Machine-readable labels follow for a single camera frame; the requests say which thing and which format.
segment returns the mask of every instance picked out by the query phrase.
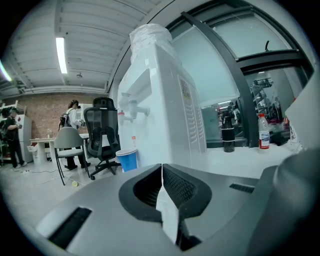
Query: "plastic bottle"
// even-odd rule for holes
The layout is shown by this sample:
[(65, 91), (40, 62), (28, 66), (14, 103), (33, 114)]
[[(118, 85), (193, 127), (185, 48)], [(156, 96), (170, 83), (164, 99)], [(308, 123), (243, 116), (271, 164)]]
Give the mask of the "plastic bottle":
[(290, 125), (290, 140), (289, 140), (289, 148), (291, 151), (298, 151), (300, 148), (300, 140), (298, 138), (298, 135), (296, 133), (295, 128), (292, 126), (291, 122), (289, 123)]
[(265, 118), (264, 113), (259, 114), (258, 127), (259, 127), (259, 149), (261, 152), (265, 152), (267, 149), (269, 149), (270, 135), (269, 135), (268, 122)]

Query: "plastic bag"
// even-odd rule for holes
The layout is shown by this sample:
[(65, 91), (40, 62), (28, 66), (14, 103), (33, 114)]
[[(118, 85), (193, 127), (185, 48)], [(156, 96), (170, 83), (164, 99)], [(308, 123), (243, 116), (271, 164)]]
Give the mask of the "plastic bag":
[(131, 41), (131, 63), (148, 45), (156, 44), (168, 54), (181, 62), (172, 46), (172, 36), (170, 32), (159, 24), (145, 24), (130, 33)]

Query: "vent slot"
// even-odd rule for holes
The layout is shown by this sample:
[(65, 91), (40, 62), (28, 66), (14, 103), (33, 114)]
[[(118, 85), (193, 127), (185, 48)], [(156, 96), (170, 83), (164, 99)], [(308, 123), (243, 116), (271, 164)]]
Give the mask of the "vent slot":
[(254, 186), (245, 185), (245, 184), (239, 184), (239, 183), (232, 183), (229, 188), (232, 188), (234, 190), (239, 190), (242, 192), (246, 192), (249, 194), (252, 194), (252, 192), (255, 190)]
[(66, 249), (91, 212), (92, 211), (87, 208), (78, 207), (54, 232), (49, 240), (62, 249)]

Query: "water dispenser tap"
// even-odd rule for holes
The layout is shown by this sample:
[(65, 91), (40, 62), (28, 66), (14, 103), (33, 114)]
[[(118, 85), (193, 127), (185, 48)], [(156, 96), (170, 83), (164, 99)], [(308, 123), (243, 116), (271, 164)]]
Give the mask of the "water dispenser tap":
[(123, 110), (120, 110), (120, 112), (118, 112), (118, 120), (121, 126), (124, 125), (125, 121), (130, 121), (131, 123), (134, 121), (132, 117), (125, 116), (125, 113)]
[(137, 102), (136, 98), (133, 95), (131, 95), (129, 97), (128, 105), (129, 105), (130, 116), (133, 119), (137, 118), (138, 112), (144, 113), (146, 116), (148, 116), (149, 113), (150, 113), (150, 108), (149, 107), (138, 106), (138, 102)]

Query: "brick wall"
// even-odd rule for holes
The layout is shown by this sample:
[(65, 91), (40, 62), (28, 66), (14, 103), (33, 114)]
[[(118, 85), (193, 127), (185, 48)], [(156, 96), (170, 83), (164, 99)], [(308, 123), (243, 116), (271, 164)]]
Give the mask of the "brick wall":
[[(58, 133), (60, 116), (68, 109), (71, 100), (78, 100), (79, 103), (92, 104), (96, 97), (106, 95), (82, 94), (82, 93), (50, 93), (25, 95), (16, 98), (4, 99), (6, 105), (18, 104), (26, 106), (26, 116), (32, 119), (32, 139), (47, 138), (48, 129), (52, 130), (52, 136)], [(86, 134), (87, 128), (82, 127), (79, 133)]]

